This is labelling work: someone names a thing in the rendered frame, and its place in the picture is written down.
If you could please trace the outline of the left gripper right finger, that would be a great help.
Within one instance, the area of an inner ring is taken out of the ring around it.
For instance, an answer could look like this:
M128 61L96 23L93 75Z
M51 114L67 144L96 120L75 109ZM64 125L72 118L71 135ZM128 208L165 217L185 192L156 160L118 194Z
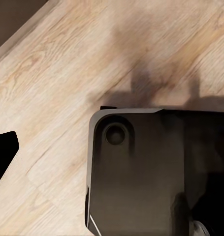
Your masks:
M216 139L215 139L214 148L219 154L219 156L222 158L222 160L224 161L224 132L223 131L218 131Z

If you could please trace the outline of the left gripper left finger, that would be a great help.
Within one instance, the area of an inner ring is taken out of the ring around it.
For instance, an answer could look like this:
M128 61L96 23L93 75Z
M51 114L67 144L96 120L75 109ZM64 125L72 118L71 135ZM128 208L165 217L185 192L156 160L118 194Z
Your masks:
M15 131L0 134L0 179L19 150Z

